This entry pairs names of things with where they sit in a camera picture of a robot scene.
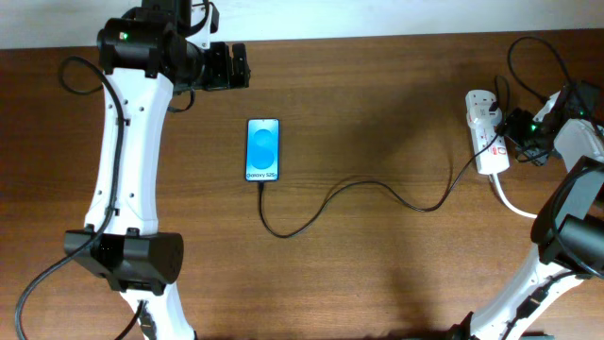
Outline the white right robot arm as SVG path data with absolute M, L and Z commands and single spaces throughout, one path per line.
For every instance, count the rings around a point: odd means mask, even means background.
M 589 213 L 603 199 L 603 129 L 591 120 L 598 92 L 589 83 L 570 83 L 537 114 L 539 133 L 549 135 L 568 174 L 533 222 L 523 266 L 447 338 L 521 339 L 557 298 L 603 276 L 603 221 Z

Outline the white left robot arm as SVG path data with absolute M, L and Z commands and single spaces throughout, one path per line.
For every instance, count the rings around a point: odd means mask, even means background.
M 245 47 L 212 42 L 210 1 L 145 1 L 97 36 L 105 96 L 99 171 L 82 229 L 65 252 L 132 308 L 147 339 L 193 339 L 179 298 L 184 241 L 159 230 L 156 182 L 165 116 L 174 96 L 245 88 Z

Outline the blue Galaxy smartphone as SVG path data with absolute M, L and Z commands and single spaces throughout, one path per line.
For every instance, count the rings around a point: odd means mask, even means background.
M 244 174 L 247 181 L 278 180 L 279 132 L 277 119 L 250 119 L 247 122 Z

